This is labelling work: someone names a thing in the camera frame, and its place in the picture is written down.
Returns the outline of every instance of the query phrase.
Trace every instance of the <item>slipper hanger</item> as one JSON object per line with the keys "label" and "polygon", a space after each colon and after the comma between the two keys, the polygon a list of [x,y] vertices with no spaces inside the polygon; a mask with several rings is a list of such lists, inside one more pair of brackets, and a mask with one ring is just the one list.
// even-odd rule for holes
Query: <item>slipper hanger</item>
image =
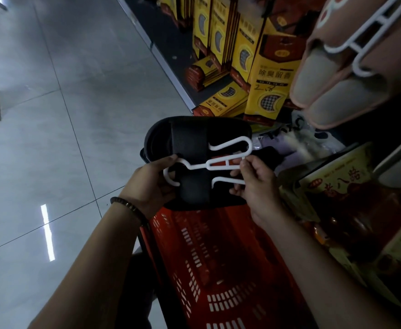
{"label": "slipper hanger", "polygon": [[[391,8],[397,1],[399,0],[388,0],[382,5],[368,20],[363,23],[363,25],[351,35],[350,38],[346,40],[345,43],[340,45],[339,47],[330,47],[328,45],[324,45],[325,50],[327,53],[335,54],[340,53],[346,48],[350,47],[354,50],[357,55],[353,60],[352,68],[353,72],[359,77],[370,77],[375,74],[373,71],[363,70],[360,66],[360,62],[364,58],[364,56],[368,53],[368,51],[379,41],[379,39],[389,30],[389,28],[394,24],[394,22],[401,16],[401,3],[398,7],[394,10],[394,12],[389,16],[385,16],[385,13]],[[327,6],[329,12],[333,9],[340,8],[344,2],[340,2],[339,5],[335,1],[332,4]],[[324,25],[324,20],[320,21],[318,27]],[[378,23],[381,25],[379,30],[371,37],[371,39],[365,44],[364,47],[361,47],[357,42],[357,38],[359,38],[362,33],[364,33],[371,25],[374,23]]]}
{"label": "slipper hanger", "polygon": [[[252,153],[252,140],[249,137],[246,136],[240,136],[235,139],[232,139],[228,142],[219,144],[218,146],[212,146],[211,144],[208,144],[208,149],[211,151],[218,151],[222,150],[228,146],[231,146],[233,144],[236,144],[238,142],[246,142],[248,143],[248,149],[245,152],[239,153],[239,154],[233,154],[229,156],[223,156],[223,157],[217,157],[217,158],[211,158],[208,159],[204,164],[195,164],[191,165],[187,160],[183,158],[178,158],[176,160],[176,163],[182,163],[187,167],[188,170],[198,170],[200,168],[206,168],[209,171],[225,171],[225,170],[238,170],[240,168],[239,165],[230,165],[230,160],[236,159],[236,158],[244,158]],[[213,166],[212,164],[215,163],[220,163],[224,161],[225,165],[215,165]],[[168,167],[164,170],[164,179],[172,186],[174,187],[179,187],[181,185],[180,182],[176,182],[171,180],[170,176],[168,175]],[[230,183],[238,183],[241,185],[244,185],[245,182],[241,179],[234,179],[234,178],[226,178],[226,177],[215,177],[211,180],[211,188],[214,187],[214,184],[216,182],[230,182]]]}

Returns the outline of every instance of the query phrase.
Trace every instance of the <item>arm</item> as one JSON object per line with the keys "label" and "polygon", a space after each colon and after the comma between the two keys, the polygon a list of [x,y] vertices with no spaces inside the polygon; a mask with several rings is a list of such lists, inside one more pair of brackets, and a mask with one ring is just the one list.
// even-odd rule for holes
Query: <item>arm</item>
{"label": "arm", "polygon": [[255,156],[242,160],[240,170],[246,186],[235,185],[230,193],[247,201],[253,220],[274,242],[321,329],[401,328],[282,207],[272,170]]}
{"label": "arm", "polygon": [[[175,196],[160,173],[176,159],[166,157],[139,168],[119,197],[153,217]],[[29,329],[113,327],[139,227],[130,209],[112,204]]]}

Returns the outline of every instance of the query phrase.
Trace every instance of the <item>person's left hand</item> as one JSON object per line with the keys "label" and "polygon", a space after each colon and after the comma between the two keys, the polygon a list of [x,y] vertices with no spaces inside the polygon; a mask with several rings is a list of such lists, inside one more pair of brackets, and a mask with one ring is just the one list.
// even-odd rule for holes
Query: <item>person's left hand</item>
{"label": "person's left hand", "polygon": [[165,181],[162,171],[172,166],[177,158],[172,155],[136,169],[119,197],[135,205],[147,219],[152,218],[165,203],[175,198],[174,187]]}

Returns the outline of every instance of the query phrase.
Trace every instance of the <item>shelf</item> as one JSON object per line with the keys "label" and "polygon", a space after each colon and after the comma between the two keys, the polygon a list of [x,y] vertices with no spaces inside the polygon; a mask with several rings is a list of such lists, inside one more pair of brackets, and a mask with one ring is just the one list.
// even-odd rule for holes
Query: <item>shelf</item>
{"label": "shelf", "polygon": [[160,7],[144,0],[118,0],[141,38],[175,86],[188,109],[192,110],[232,79],[229,75],[197,92],[185,81],[185,69],[195,60],[192,56],[192,32],[182,33]]}

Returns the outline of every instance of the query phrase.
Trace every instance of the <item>hand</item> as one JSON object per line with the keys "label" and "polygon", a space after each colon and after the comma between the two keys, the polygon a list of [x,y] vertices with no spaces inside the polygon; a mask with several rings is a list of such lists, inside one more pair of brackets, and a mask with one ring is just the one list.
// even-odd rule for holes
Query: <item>hand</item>
{"label": "hand", "polygon": [[231,176],[236,177],[242,174],[246,185],[244,188],[240,184],[234,184],[229,192],[233,195],[244,198],[251,208],[251,214],[254,222],[266,229],[269,221],[275,216],[284,215],[276,185],[274,172],[257,156],[247,156],[245,159],[233,160],[233,163],[240,162],[239,170],[232,170]]}
{"label": "hand", "polygon": [[175,198],[174,187],[165,181],[162,171],[172,166],[177,158],[172,155],[136,169],[119,197],[135,205],[147,219],[152,218],[165,203]]}

